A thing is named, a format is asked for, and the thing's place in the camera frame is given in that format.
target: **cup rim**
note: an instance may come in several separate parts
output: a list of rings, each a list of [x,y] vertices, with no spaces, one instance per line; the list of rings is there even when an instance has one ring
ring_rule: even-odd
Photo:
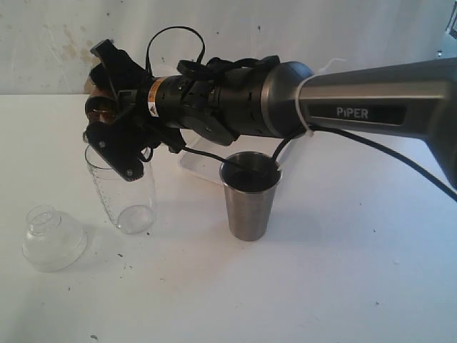
[[[95,164],[93,164],[92,162],[89,161],[89,158],[87,157],[87,153],[88,151],[92,149],[96,152],[96,150],[90,145],[88,144],[87,147],[86,147],[86,150],[84,151],[84,158],[86,160],[86,163],[91,166],[92,168],[95,168],[95,169],[100,169],[100,170],[113,170],[112,168],[103,168],[102,166],[96,166]]]
[[[239,154],[245,154],[245,153],[252,153],[252,154],[258,154],[258,155],[262,155],[262,156],[265,156],[265,157],[268,157],[269,159],[271,158],[271,156],[267,155],[267,154],[264,154],[263,152],[259,152],[259,151],[239,151],[239,152],[236,152],[235,154],[232,154],[230,155],[229,157],[226,157],[226,159],[230,159],[236,155],[239,155]],[[229,188],[229,189],[232,189],[234,190],[235,192],[238,192],[238,193],[241,193],[241,194],[260,194],[260,193],[264,193],[274,187],[277,187],[278,184],[281,182],[282,178],[283,178],[283,171],[280,170],[280,164],[278,163],[278,161],[275,161],[276,163],[276,166],[278,166],[278,172],[279,172],[279,179],[277,182],[275,182],[275,184],[273,184],[271,187],[267,188],[267,189],[264,189],[262,191],[257,191],[257,192],[245,192],[245,191],[241,191],[239,189],[236,189],[232,186],[230,186],[229,184],[227,184],[227,182],[224,180],[224,178],[222,177],[222,168],[224,167],[224,164],[225,162],[222,162],[221,163],[221,166],[219,167],[219,177],[221,178],[221,181],[222,183],[224,184],[225,187]]]

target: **robotic arm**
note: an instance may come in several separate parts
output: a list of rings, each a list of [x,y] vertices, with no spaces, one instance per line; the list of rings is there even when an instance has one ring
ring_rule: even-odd
[[[85,135],[127,181],[161,142],[183,149],[180,129],[228,146],[242,134],[285,138],[306,122],[422,139],[457,188],[457,59],[313,76],[277,56],[213,58],[180,61],[181,75],[157,78],[109,40],[91,52],[101,64],[90,74]]]

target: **warning sticker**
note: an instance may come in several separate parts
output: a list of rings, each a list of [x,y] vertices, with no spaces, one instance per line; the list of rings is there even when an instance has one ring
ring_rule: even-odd
[[[149,94],[148,94],[148,108],[149,111],[151,112],[152,116],[159,116],[157,114],[157,108],[156,108],[156,97],[157,97],[157,91],[159,90],[159,86],[161,85],[162,82],[166,79],[167,76],[161,77],[157,79],[151,86],[151,89],[149,89]]]

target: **white wall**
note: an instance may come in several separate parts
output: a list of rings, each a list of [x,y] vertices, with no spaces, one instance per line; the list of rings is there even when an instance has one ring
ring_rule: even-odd
[[[0,94],[81,93],[94,64],[94,43],[112,38],[143,64],[149,37],[173,24],[199,30],[208,58],[279,54],[313,69],[332,57],[348,59],[351,68],[432,59],[452,5],[453,0],[2,0]],[[164,34],[151,53],[155,74],[171,72],[198,49],[191,34]]]

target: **transparent container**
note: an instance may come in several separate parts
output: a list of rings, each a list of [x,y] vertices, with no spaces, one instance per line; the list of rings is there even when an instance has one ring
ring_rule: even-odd
[[[87,246],[82,225],[52,206],[35,207],[27,214],[22,254],[40,272],[55,272],[75,262]]]
[[[142,178],[127,182],[92,147],[86,148],[85,156],[111,223],[124,234],[150,229],[156,221],[156,190],[151,164],[144,164]]]

